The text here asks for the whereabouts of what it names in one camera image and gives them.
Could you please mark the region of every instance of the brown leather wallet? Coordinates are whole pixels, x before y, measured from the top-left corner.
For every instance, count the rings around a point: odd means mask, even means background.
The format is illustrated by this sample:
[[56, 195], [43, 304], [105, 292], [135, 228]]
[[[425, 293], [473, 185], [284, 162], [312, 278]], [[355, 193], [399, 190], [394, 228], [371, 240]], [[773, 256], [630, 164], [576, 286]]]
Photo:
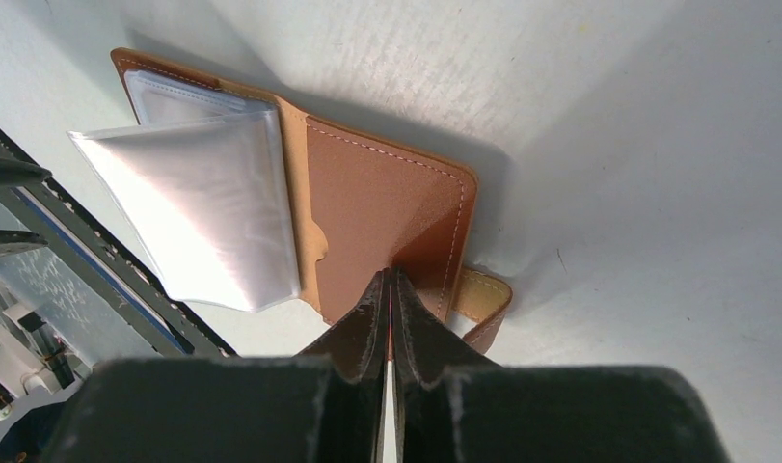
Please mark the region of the brown leather wallet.
[[257, 87], [117, 48], [124, 73], [145, 69], [279, 108], [301, 298], [328, 323], [359, 300], [377, 269], [399, 266], [442, 322], [478, 323], [465, 341], [485, 352], [512, 299], [503, 281], [464, 268], [478, 180], [467, 166], [312, 116]]

